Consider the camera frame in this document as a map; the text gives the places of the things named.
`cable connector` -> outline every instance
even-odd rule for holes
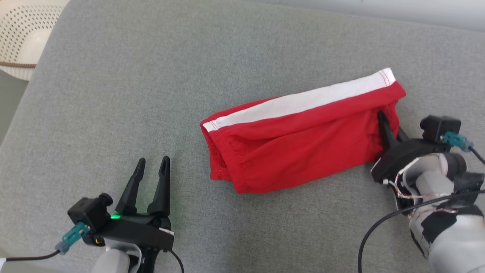
[[[71,230],[69,230],[63,237],[62,242],[58,243],[55,247],[59,250],[59,254],[64,255],[69,251],[69,248],[84,237],[91,228],[85,225],[83,222],[77,223]]]
[[[444,136],[441,136],[440,140],[445,144],[459,147],[464,152],[470,152],[470,147],[473,148],[474,145],[466,137],[450,131],[446,132]]]

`gray fabric surface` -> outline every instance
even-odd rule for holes
[[[483,33],[250,2],[72,0],[0,147],[0,244],[12,255],[50,253],[72,226],[67,209],[101,192],[117,200],[141,156],[146,209],[168,155],[174,250],[187,272],[355,272],[365,232],[395,209],[370,166],[238,195],[209,179],[199,122],[392,67],[411,136],[421,118],[447,114],[485,153],[484,45]],[[78,243],[38,264],[88,272],[102,251]],[[160,254],[156,272],[179,267]],[[364,272],[429,272],[406,218],[371,236]]]

